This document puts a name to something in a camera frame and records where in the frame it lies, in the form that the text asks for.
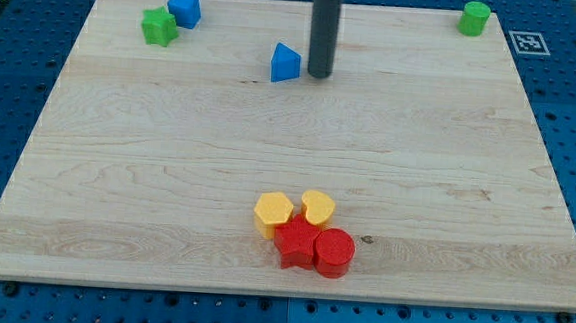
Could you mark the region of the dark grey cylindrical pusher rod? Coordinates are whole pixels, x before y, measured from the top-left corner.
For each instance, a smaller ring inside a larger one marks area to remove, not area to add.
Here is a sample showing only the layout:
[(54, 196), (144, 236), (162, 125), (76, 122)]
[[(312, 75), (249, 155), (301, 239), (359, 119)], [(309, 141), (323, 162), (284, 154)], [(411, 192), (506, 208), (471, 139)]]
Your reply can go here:
[(314, 78), (326, 79), (333, 73), (343, 3), (344, 0), (313, 0), (308, 73)]

